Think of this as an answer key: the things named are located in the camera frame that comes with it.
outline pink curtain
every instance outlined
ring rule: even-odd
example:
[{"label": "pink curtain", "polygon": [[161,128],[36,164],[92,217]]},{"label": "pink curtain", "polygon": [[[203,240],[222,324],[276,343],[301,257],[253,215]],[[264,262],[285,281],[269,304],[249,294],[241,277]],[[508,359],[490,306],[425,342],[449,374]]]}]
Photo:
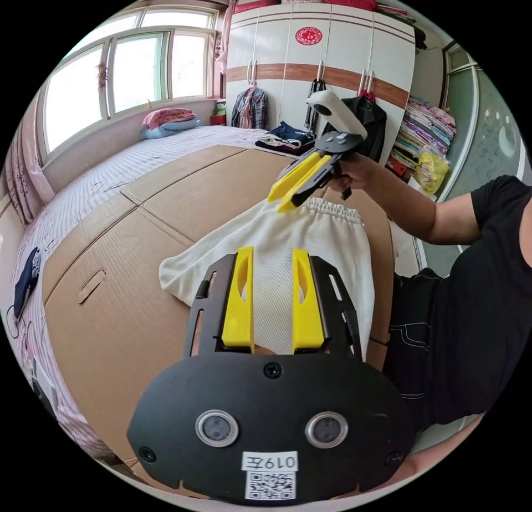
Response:
[{"label": "pink curtain", "polygon": [[220,44],[220,55],[216,59],[220,63],[220,72],[226,73],[227,70],[227,52],[229,51],[229,33],[231,32],[231,19],[233,18],[235,1],[229,2],[226,13],[223,16],[222,41]]},{"label": "pink curtain", "polygon": [[24,226],[31,224],[43,206],[55,196],[40,167],[37,143],[38,98],[39,94],[22,117],[6,159],[9,196]]}]

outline yellow plastic bag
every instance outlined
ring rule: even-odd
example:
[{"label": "yellow plastic bag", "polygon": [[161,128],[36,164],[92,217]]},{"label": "yellow plastic bag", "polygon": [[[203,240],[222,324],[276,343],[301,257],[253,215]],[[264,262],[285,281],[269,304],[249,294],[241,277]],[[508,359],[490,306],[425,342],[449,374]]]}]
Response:
[{"label": "yellow plastic bag", "polygon": [[451,168],[445,158],[439,156],[435,150],[425,147],[420,152],[414,177],[425,194],[435,194],[449,170]]}]

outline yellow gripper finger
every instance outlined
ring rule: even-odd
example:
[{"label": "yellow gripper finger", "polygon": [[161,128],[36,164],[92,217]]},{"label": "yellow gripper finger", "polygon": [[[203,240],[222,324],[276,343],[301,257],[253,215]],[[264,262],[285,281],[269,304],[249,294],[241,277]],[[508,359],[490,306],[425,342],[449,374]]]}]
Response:
[{"label": "yellow gripper finger", "polygon": [[292,252],[292,353],[318,350],[324,342],[309,253]]},{"label": "yellow gripper finger", "polygon": [[299,180],[303,178],[320,159],[320,154],[318,152],[314,152],[310,154],[309,157],[304,159],[300,164],[294,167],[290,172],[278,179],[270,190],[270,194],[268,195],[268,203],[282,198],[292,187],[294,187],[294,185],[299,183]]},{"label": "yellow gripper finger", "polygon": [[298,181],[284,196],[283,200],[279,204],[277,209],[278,213],[284,213],[285,211],[292,211],[296,209],[296,206],[292,202],[292,196],[297,193],[297,191],[305,185],[325,164],[327,164],[332,159],[331,156],[323,156],[314,166],[303,176],[303,178]]},{"label": "yellow gripper finger", "polygon": [[[245,287],[245,300],[242,298]],[[222,342],[227,348],[248,347],[253,340],[253,247],[239,248],[229,288]]]}]

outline cardboard surface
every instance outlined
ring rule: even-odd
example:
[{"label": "cardboard surface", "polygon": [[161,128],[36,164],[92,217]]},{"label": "cardboard surface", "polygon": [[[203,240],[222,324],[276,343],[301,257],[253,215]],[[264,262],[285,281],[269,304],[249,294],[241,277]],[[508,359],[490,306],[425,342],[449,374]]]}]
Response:
[{"label": "cardboard surface", "polygon": [[[182,157],[124,187],[80,222],[45,263],[46,320],[66,385],[98,436],[156,488],[175,492],[147,476],[126,430],[143,390],[183,354],[188,307],[161,289],[159,265],[265,199],[290,162],[229,146]],[[386,215],[363,192],[346,202],[330,190],[316,195],[361,213],[375,285],[371,336],[385,341],[393,279]]]}]

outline elastic waistband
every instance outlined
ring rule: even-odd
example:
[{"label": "elastic waistband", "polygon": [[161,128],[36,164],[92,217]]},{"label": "elastic waistband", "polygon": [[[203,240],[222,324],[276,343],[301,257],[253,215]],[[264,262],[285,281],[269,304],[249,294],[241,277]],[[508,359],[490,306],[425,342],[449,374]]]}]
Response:
[{"label": "elastic waistband", "polygon": [[346,222],[352,224],[362,224],[360,213],[356,209],[349,209],[338,203],[328,202],[323,198],[309,198],[303,204],[303,207],[306,207],[310,211],[315,211],[316,213],[342,218]]}]

